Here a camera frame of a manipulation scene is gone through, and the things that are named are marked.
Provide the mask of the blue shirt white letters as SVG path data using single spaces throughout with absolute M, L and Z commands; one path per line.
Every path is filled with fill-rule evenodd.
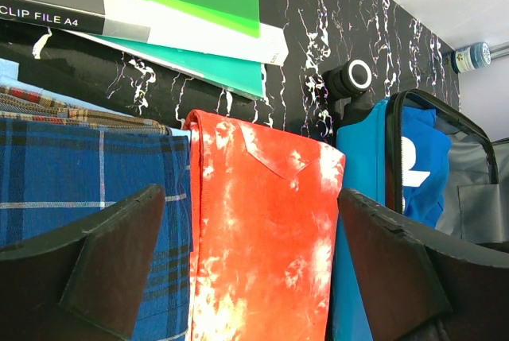
M 435 227 L 444 211 L 452 147 L 436 124 L 434 109 L 402 110 L 403 214 L 428 227 Z

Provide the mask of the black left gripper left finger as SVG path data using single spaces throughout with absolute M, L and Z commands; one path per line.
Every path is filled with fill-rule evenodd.
M 130 339 L 164 210 L 164 189 L 151 184 L 3 247 L 2 339 Z

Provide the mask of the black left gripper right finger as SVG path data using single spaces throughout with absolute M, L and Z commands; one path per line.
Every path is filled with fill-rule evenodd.
M 506 337 L 508 244 L 441 233 L 352 189 L 341 223 L 374 337 Z

